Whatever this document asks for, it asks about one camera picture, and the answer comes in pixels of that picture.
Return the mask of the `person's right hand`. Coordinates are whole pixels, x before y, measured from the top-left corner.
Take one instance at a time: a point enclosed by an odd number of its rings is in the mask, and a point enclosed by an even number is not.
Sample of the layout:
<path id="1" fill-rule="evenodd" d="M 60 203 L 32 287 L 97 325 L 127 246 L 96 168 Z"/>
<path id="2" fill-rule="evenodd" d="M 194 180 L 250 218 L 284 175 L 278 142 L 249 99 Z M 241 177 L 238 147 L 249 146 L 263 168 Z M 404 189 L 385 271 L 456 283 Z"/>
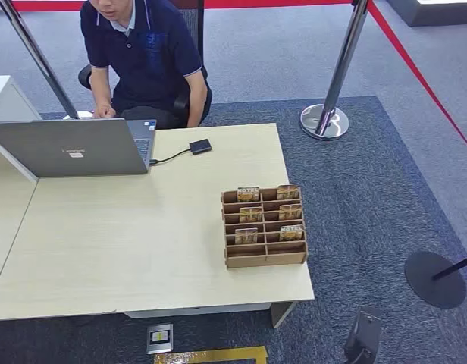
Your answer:
<path id="1" fill-rule="evenodd" d="M 93 112 L 93 118 L 102 119 L 102 118 L 115 118 L 116 115 L 115 110 L 110 104 L 97 104 Z"/>

